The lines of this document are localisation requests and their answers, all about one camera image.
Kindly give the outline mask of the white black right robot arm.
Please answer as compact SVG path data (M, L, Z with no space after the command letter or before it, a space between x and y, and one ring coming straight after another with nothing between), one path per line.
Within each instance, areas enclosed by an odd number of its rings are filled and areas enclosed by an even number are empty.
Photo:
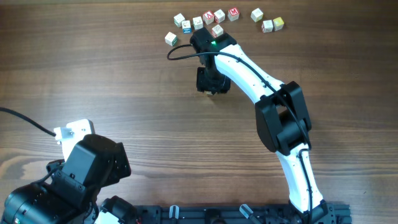
M214 37L201 28L190 38L200 59L197 89L227 93L235 82L255 107L258 136L265 147L277 154L289 187L295 223L337 223L333 206L327 204L313 176L308 132L312 125L302 89L268 75L251 61L229 35Z

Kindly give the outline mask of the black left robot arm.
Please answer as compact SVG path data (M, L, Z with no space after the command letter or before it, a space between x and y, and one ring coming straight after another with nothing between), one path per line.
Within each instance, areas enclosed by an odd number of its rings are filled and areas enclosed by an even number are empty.
M46 168L45 177L10 193L1 223L95 222L100 190L131 175L123 143L97 134L86 135L67 160Z

